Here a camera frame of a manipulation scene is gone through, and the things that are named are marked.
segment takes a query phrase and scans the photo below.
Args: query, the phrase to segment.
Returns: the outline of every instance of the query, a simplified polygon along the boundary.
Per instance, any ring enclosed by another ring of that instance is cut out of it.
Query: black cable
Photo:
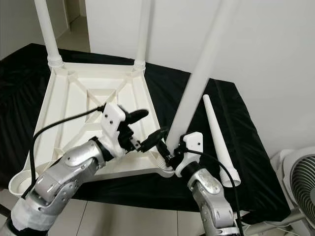
[[[81,114],[77,114],[75,116],[72,116],[72,117],[68,117],[68,118],[65,118],[65,119],[62,119],[62,120],[59,120],[55,123],[52,123],[44,128],[42,128],[41,130],[39,130],[33,137],[32,139],[32,142],[31,142],[31,148],[30,148],[30,164],[31,164],[31,184],[30,186],[27,188],[27,190],[23,193],[23,195],[21,196],[23,199],[25,199],[27,193],[34,187],[35,183],[36,183],[36,176],[35,176],[35,161],[34,161],[34,145],[35,145],[35,141],[36,139],[44,132],[46,131],[47,129],[50,129],[56,125],[59,125],[61,123],[64,123],[64,122],[67,122],[69,120],[73,120],[73,119],[77,119],[79,117],[83,117],[83,116],[86,116],[92,112],[95,112],[95,111],[99,111],[99,112],[103,112],[104,111],[104,108],[105,108],[105,105],[103,106],[99,106],[99,107],[96,107],[92,110],[89,110],[87,112],[84,112],[84,113],[81,113]]]
[[[10,217],[10,213],[11,211],[8,208],[0,204],[0,215],[3,215],[4,217],[8,218]]]
[[[218,161],[215,157],[213,157],[213,156],[211,156],[209,154],[206,154],[206,153],[203,153],[203,152],[199,152],[199,151],[190,150],[190,149],[185,149],[184,151],[210,157],[212,160],[217,162],[222,167],[222,169],[224,169],[224,171],[226,172],[227,176],[229,177],[229,179],[230,179],[230,181],[232,183],[232,188],[234,190],[235,202],[236,202],[236,214],[237,214],[237,221],[236,222],[237,222],[237,226],[239,228],[240,235],[244,236],[242,222],[241,222],[240,204],[239,204],[238,197],[237,197],[236,186],[235,186],[233,178],[232,178],[231,174],[229,173],[229,171],[227,170],[227,168],[220,161]]]

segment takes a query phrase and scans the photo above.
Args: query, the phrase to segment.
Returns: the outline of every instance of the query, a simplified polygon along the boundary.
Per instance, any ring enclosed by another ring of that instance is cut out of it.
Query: black fabric cover
[[[60,50],[60,54],[66,62],[133,64],[132,59],[98,54],[68,50]],[[23,168],[27,157],[50,76],[46,58],[44,46],[30,44],[0,62],[1,187],[7,187],[10,178]],[[189,73],[147,63],[145,78],[160,126],[170,126]],[[243,220],[253,224],[284,219],[289,214],[284,194],[235,85],[211,79],[205,93],[211,97],[228,151],[242,180],[237,187],[241,209],[250,211]],[[199,103],[189,131],[202,132],[204,151],[216,156],[203,102]],[[220,179],[216,163],[206,157],[201,157],[200,161]],[[225,189],[225,196],[235,209],[232,189]],[[182,179],[162,178],[158,174],[85,183],[75,198],[198,211]]]

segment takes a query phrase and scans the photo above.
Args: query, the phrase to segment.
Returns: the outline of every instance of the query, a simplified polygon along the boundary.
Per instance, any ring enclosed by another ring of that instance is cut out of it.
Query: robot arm
[[[239,229],[234,225],[233,210],[224,197],[221,183],[199,165],[200,155],[189,153],[187,149],[202,152],[202,134],[194,132],[183,135],[174,156],[163,142],[157,149],[166,164],[172,166],[177,177],[187,181],[198,204],[206,236],[238,236]]]
[[[11,219],[0,229],[0,236],[46,235],[78,188],[90,181],[107,161],[122,158],[133,150],[146,152],[154,146],[157,146],[166,164],[173,167],[176,175],[187,181],[199,206],[206,235],[239,235],[222,185],[201,168],[199,155],[185,152],[186,148],[202,151],[202,134],[195,132],[184,135],[174,152],[175,156],[172,156],[161,141],[165,129],[157,130],[143,142],[134,137],[128,125],[147,114],[147,110],[128,113],[122,107],[107,103],[101,120],[103,136],[93,137],[70,149],[39,176],[25,200],[20,198],[12,209]]]
[[[107,103],[101,120],[103,136],[70,149],[39,176],[25,199],[20,198],[12,209],[11,219],[0,235],[46,235],[78,188],[107,161],[122,158],[132,150],[151,148],[147,142],[140,143],[128,126],[147,114],[147,110],[128,113]]]

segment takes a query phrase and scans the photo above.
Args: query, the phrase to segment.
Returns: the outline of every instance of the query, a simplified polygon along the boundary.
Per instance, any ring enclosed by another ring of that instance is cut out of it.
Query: white plastic tube
[[[197,66],[189,78],[182,100],[167,136],[166,144],[171,153],[177,147],[180,136],[187,132],[201,95],[212,73],[222,36],[234,15],[238,0],[220,0],[208,37]]]
[[[134,70],[144,70],[145,69],[145,57],[149,33],[150,24],[150,13],[151,13],[151,3],[152,0],[142,0],[141,5],[141,16],[139,25],[139,39],[138,39],[138,49],[136,59],[134,60],[133,69]]]
[[[47,54],[48,65],[50,67],[62,67],[63,59],[61,58],[51,25],[46,0],[34,0],[40,28],[43,34]]]
[[[241,184],[241,179],[238,175],[237,170],[234,168],[233,163],[231,161],[231,157],[227,151],[223,135],[221,133],[219,123],[213,110],[210,97],[208,95],[203,95],[203,101],[205,103],[205,108],[207,112],[208,122],[211,130],[211,135],[213,139],[213,143],[215,145],[216,153],[218,160],[227,168],[232,179],[234,181],[235,186]],[[224,187],[232,187],[232,183],[224,169],[220,168],[220,178]]]

